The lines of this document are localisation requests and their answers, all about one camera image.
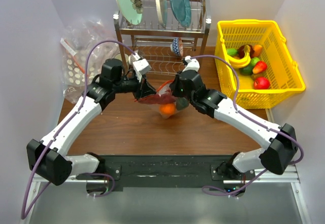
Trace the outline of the red toy lobster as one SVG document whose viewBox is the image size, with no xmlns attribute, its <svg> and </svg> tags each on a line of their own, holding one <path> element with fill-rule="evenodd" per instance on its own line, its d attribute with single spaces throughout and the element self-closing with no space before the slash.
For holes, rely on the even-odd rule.
<svg viewBox="0 0 325 224">
<path fill-rule="evenodd" d="M 137 100 L 137 102 L 146 105 L 154 105 L 154 104 L 163 105 L 163 104 L 174 103 L 175 101 L 176 99 L 170 93 L 163 93 L 163 94 L 157 93 L 155 95 L 150 95 L 143 99 Z"/>
</svg>

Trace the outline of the dark green toy avocado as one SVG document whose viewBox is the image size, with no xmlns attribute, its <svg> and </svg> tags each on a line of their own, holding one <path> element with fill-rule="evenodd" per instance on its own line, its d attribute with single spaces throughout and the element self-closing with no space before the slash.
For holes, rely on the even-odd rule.
<svg viewBox="0 0 325 224">
<path fill-rule="evenodd" d="M 176 99 L 176 110 L 182 111 L 189 106 L 189 102 L 186 98 L 177 98 Z"/>
</svg>

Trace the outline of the toy orange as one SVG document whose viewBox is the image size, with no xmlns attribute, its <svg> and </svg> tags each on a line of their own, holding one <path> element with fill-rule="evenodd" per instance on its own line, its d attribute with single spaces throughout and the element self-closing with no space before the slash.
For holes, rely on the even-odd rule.
<svg viewBox="0 0 325 224">
<path fill-rule="evenodd" d="M 174 115 L 176 113 L 176 105 L 174 103 L 160 105 L 159 112 L 165 116 Z"/>
</svg>

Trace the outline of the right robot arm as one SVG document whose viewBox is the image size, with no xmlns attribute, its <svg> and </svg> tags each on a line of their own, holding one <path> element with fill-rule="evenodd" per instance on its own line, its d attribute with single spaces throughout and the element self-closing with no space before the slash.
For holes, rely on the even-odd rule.
<svg viewBox="0 0 325 224">
<path fill-rule="evenodd" d="M 281 175 L 291 163 L 298 147 L 295 129 L 266 121 L 234 104 L 233 100 L 215 89 L 207 89 L 201 76 L 194 70 L 176 75 L 170 85 L 172 95 L 185 98 L 195 109 L 223 121 L 256 141 L 260 148 L 249 152 L 236 152 L 219 166 L 219 172 L 237 180 L 244 173 L 265 168 Z"/>
</svg>

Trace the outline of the clear zip bag orange zipper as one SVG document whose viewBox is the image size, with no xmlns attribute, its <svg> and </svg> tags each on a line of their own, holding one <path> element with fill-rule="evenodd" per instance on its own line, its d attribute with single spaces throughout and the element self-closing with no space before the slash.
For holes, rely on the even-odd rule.
<svg viewBox="0 0 325 224">
<path fill-rule="evenodd" d="M 189 101 L 186 98 L 174 97 L 172 95 L 170 89 L 172 82 L 173 80 L 166 81 L 156 90 L 156 94 L 135 101 L 149 106 L 152 110 L 158 112 L 164 119 L 185 110 L 189 106 Z"/>
</svg>

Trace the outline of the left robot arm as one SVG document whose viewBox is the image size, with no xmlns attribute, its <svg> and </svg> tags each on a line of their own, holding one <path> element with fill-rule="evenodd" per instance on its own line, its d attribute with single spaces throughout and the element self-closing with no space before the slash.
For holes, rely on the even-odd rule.
<svg viewBox="0 0 325 224">
<path fill-rule="evenodd" d="M 156 93 L 146 81 L 146 73 L 151 66 L 146 59 L 132 63 L 128 77 L 122 61 L 108 59 L 101 73 L 92 77 L 86 92 L 81 96 L 70 113 L 40 141 L 31 140 L 26 149 L 29 167 L 58 186 L 68 177 L 88 173 L 93 179 L 101 179 L 105 174 L 104 161 L 94 153 L 68 156 L 73 142 L 86 126 L 115 99 L 118 93 L 132 93 L 138 100 Z"/>
</svg>

